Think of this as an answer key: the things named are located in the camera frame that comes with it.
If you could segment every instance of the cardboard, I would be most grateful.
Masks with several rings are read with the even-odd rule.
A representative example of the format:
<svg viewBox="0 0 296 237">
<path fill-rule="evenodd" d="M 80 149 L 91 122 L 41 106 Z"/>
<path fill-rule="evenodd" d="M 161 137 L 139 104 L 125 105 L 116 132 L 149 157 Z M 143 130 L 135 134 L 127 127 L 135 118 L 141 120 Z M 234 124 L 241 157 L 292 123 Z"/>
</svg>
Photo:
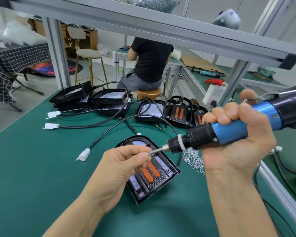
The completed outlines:
<svg viewBox="0 0 296 237">
<path fill-rule="evenodd" d="M 183 64 L 187 67 L 193 67 L 195 66 L 196 68 L 201 68 L 204 70 L 213 70 L 213 71 L 218 71 L 220 73 L 225 73 L 223 70 L 218 68 L 217 66 L 213 65 L 210 63 L 208 60 L 202 59 L 197 56 L 189 56 L 189 55 L 181 55 L 181 60 Z"/>
</svg>

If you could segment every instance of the power strip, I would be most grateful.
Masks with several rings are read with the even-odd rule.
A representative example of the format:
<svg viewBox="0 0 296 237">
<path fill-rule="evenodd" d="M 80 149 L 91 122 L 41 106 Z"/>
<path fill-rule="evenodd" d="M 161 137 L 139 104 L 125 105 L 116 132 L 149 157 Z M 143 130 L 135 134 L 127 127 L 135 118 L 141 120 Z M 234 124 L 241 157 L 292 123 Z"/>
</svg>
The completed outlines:
<svg viewBox="0 0 296 237">
<path fill-rule="evenodd" d="M 216 86 L 216 85 L 210 85 L 204 98 L 203 103 L 205 105 L 210 105 L 213 101 L 216 101 L 218 103 L 224 94 L 226 90 L 227 85 L 223 86 Z"/>
</svg>

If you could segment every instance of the checkered tablecloth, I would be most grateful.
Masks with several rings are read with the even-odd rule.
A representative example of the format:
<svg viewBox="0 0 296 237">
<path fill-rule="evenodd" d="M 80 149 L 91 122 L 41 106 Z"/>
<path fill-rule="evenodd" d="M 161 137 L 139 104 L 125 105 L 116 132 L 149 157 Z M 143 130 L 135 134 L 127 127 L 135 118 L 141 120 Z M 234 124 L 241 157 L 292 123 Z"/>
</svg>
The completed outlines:
<svg viewBox="0 0 296 237">
<path fill-rule="evenodd" d="M 50 60 L 48 45 L 6 45 L 0 48 L 0 101 L 16 104 L 11 92 L 12 83 L 5 72 L 18 73 L 35 63 Z"/>
</svg>

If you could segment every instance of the power tool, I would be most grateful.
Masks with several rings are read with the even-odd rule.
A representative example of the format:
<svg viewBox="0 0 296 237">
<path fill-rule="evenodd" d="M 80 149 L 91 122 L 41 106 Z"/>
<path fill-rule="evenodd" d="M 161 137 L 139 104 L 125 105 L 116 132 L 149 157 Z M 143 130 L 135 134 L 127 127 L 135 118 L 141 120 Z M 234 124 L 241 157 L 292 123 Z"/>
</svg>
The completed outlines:
<svg viewBox="0 0 296 237">
<path fill-rule="evenodd" d="M 281 93 L 271 94 L 272 98 L 264 100 L 253 106 L 268 116 L 273 131 L 286 127 L 296 128 L 296 86 Z M 178 135 L 168 140 L 162 148 L 154 150 L 149 154 L 159 151 L 170 151 L 178 153 L 186 151 L 187 148 L 200 149 L 207 144 L 214 146 L 226 145 L 248 137 L 247 125 L 241 120 L 232 121 L 228 125 L 216 123 L 205 123 L 189 129 L 186 135 Z"/>
</svg>

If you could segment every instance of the wooden stool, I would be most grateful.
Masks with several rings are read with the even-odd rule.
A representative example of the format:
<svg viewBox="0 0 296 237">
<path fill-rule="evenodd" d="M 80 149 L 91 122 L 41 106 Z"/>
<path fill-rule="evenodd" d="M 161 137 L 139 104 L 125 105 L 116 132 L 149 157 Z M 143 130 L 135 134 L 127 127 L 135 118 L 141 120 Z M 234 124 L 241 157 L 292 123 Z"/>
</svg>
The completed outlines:
<svg viewBox="0 0 296 237">
<path fill-rule="evenodd" d="M 137 93 L 137 99 L 144 99 L 146 96 L 148 96 L 151 99 L 155 100 L 161 94 L 160 88 L 151 91 L 138 90 L 135 92 Z"/>
</svg>

